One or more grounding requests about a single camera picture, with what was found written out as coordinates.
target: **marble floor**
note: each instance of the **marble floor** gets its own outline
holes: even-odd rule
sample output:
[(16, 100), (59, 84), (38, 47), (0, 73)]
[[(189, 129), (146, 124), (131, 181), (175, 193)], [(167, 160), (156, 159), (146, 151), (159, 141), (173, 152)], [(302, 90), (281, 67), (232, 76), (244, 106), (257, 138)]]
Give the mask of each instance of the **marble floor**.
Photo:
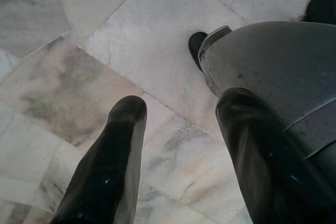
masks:
[(50, 222), (129, 94), (149, 110), (134, 223), (251, 223), (187, 40), (298, 20), (307, 2), (0, 0), (0, 224)]

